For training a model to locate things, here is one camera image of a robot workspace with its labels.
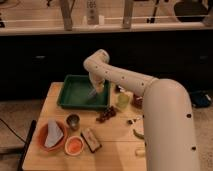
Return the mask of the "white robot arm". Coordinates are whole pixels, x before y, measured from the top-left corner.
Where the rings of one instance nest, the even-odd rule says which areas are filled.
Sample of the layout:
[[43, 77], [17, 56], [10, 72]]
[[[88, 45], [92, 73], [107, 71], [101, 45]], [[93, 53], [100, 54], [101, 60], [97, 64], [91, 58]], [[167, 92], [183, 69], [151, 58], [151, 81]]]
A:
[[97, 92], [108, 80], [142, 98], [147, 171], [200, 171], [192, 105], [184, 86], [114, 67], [109, 60], [99, 49], [83, 66]]

